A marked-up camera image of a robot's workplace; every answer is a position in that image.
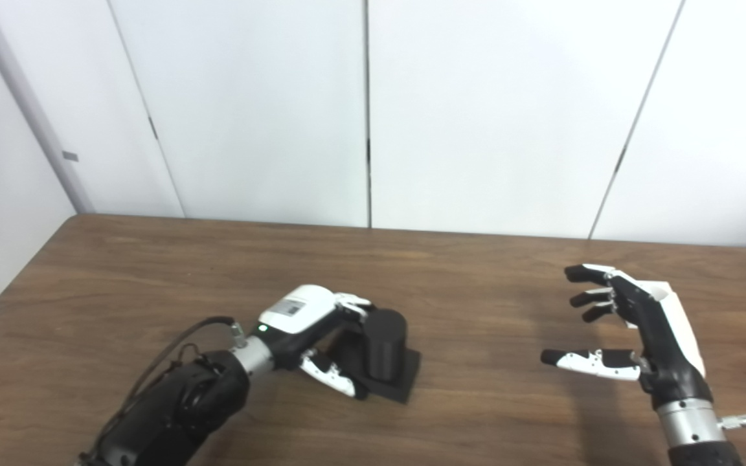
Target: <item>sticker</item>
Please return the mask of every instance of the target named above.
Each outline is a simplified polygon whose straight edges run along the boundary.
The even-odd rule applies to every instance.
[[[267,312],[278,313],[279,315],[294,316],[296,312],[306,306],[307,303],[303,301],[296,301],[295,299],[281,299],[278,303],[273,304],[272,307],[267,309]]]

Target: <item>robotic hand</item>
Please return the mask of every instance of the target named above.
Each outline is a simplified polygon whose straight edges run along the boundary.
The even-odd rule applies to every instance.
[[[230,326],[234,347],[203,352],[184,364],[183,349],[198,348],[188,343],[169,368],[142,387],[184,339],[210,324]],[[334,342],[331,352],[341,357],[341,364],[355,365],[346,371],[313,348],[340,328],[337,341],[341,342]],[[248,336],[232,318],[205,319],[154,359],[91,450],[80,455],[77,466],[182,466],[209,434],[243,408],[251,381],[277,369],[302,368],[359,400],[373,392],[406,402],[418,369],[418,352],[405,349],[405,338],[405,319],[396,311],[376,309],[367,299],[311,284],[261,313]],[[365,354],[349,354],[353,351]],[[376,368],[390,373],[371,379]],[[400,396],[382,392],[387,389]]]
[[[723,431],[746,427],[746,415],[716,417],[698,342],[669,283],[634,280],[613,267],[589,263],[567,267],[565,274],[571,282],[605,287],[569,300],[573,307],[594,303],[583,321],[618,315],[628,327],[637,328],[643,352],[547,349],[541,362],[598,377],[639,381],[651,395],[673,466],[741,466]]]

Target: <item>robotic finger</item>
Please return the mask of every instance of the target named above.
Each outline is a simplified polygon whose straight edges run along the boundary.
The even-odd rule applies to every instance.
[[[631,350],[560,351],[547,349],[543,350],[539,359],[544,364],[596,377],[620,381],[636,381],[640,377],[640,366],[635,362],[635,352]]]

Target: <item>black object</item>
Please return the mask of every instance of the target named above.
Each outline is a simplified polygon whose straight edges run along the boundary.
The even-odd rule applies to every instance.
[[[666,453],[672,466],[743,466],[733,443],[729,442],[690,443]]]
[[[367,316],[362,334],[365,337],[365,371],[377,381],[394,381],[405,365],[405,340],[408,322],[391,309]]]
[[[406,348],[406,340],[405,318],[394,310],[378,309],[361,329],[342,330],[326,354],[370,393],[407,403],[422,355]]]

